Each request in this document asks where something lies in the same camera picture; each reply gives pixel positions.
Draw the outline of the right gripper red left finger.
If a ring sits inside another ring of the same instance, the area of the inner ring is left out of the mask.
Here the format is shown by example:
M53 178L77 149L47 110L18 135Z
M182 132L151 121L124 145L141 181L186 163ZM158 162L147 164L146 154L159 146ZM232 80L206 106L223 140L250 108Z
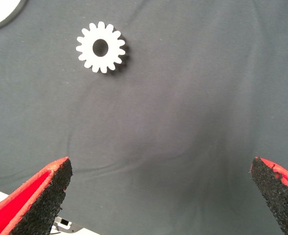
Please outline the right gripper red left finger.
M55 160L0 202L0 235L48 235L72 177L68 157Z

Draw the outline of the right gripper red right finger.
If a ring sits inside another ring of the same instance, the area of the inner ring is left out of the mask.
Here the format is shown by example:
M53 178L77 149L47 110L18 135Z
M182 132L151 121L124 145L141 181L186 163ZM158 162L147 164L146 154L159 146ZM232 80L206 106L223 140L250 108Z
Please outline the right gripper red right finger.
M282 232L288 235L288 170L265 158L255 157L251 176Z

